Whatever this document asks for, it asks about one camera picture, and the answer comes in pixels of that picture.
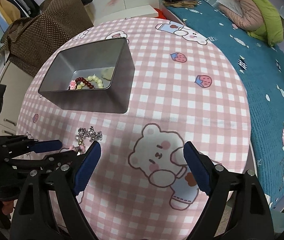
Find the blue gripper pad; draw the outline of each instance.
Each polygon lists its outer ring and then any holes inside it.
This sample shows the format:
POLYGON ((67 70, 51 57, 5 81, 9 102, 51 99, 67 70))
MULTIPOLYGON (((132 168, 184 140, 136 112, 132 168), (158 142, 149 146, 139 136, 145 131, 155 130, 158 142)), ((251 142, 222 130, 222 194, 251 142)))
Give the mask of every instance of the blue gripper pad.
POLYGON ((43 141, 37 142, 34 146, 30 148, 31 152, 35 153, 46 153, 46 152, 53 152, 58 151, 62 148, 62 142, 59 140, 52 140, 52 141, 43 141))
POLYGON ((201 162, 199 158, 199 153, 195 152, 194 149, 192 149, 192 143, 187 142, 184 144, 183 147, 183 155, 184 159, 186 160, 187 165, 189 166, 192 175, 194 176, 198 187, 201 191, 204 191, 206 195, 209 195, 211 192, 210 187, 210 174, 206 170, 205 166, 201 162))
POLYGON ((79 195, 80 192, 85 190, 100 157, 101 145, 100 143, 96 143, 89 154, 85 157, 82 165, 74 176, 73 193, 75 196, 79 195))

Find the pink bunny charm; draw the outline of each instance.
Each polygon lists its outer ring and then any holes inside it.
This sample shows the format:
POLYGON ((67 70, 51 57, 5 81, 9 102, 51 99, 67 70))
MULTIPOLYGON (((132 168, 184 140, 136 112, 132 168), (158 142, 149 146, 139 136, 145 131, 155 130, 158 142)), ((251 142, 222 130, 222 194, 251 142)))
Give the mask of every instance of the pink bunny charm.
POLYGON ((71 80, 70 85, 69 85, 70 90, 75 90, 76 89, 76 81, 71 80))

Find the brown polka dot cloth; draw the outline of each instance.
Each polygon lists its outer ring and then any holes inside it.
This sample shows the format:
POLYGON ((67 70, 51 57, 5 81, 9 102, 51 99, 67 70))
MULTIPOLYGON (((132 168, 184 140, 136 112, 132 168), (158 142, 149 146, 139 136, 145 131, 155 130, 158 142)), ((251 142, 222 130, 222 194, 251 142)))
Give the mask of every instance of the brown polka dot cloth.
POLYGON ((35 76, 47 59, 69 39, 93 27, 81 0, 45 0, 42 13, 15 20, 1 38, 0 50, 9 60, 35 76))

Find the green blanket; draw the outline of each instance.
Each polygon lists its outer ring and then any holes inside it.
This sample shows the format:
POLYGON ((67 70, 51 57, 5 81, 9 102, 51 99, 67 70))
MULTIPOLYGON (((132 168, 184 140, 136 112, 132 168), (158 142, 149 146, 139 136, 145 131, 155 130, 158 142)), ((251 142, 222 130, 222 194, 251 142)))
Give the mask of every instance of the green blanket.
POLYGON ((281 17, 269 0, 253 0, 264 19, 264 23, 256 31, 248 31, 248 35, 267 42, 270 46, 283 41, 281 17))

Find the metal screw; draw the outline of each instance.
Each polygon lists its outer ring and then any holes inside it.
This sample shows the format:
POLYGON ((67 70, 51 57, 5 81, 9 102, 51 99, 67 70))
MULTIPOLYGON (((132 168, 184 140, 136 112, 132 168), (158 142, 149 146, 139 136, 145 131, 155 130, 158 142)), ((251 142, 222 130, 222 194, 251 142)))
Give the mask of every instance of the metal screw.
POLYGON ((224 170, 224 167, 223 167, 222 165, 216 165, 216 166, 215 166, 215 169, 216 169, 217 171, 223 171, 223 170, 224 170))
POLYGON ((69 165, 64 164, 64 165, 61 166, 61 170, 62 171, 67 171, 69 169, 69 167, 70 167, 69 165))
POLYGON ((30 171, 30 175, 34 177, 38 172, 36 170, 30 171))
POLYGON ((254 176, 254 175, 255 175, 255 172, 252 171, 252 170, 248 170, 248 171, 247 171, 247 174, 250 175, 250 176, 254 176))

